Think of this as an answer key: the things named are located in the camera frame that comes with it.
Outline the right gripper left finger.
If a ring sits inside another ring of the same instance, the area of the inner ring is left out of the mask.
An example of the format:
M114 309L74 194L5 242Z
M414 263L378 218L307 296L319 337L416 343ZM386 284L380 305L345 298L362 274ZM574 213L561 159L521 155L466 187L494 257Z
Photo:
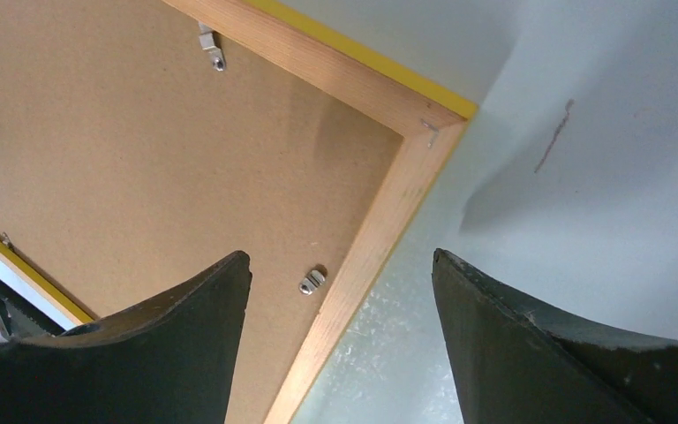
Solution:
M222 423L252 273L235 251L123 311L0 344L0 423Z

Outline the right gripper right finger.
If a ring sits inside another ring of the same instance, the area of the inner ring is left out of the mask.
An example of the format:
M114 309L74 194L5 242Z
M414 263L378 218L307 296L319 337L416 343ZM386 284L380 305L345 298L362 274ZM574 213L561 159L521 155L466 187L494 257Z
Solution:
M591 321L450 251L433 294L467 423L678 423L678 340Z

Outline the brown cardboard backing board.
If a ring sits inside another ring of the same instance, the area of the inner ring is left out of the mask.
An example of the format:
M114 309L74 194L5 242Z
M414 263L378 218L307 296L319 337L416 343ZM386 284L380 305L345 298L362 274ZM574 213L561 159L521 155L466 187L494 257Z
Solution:
M226 420L261 423L399 134L161 1L0 1L0 234L97 316L235 251L253 274Z

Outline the yellow wooden picture frame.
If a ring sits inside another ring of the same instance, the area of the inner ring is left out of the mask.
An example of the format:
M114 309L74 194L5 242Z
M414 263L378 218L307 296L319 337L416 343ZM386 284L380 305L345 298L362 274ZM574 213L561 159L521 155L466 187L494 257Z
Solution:
M263 11L248 1L161 1L196 21L202 51L214 70L227 60L222 40L252 53L400 135L388 172L334 276L317 265L298 283L305 296L324 292L320 308L261 423L289 422L397 241L454 150L474 105L430 88L426 80L394 77L374 59L294 11ZM0 253L61 305L97 316L0 234Z

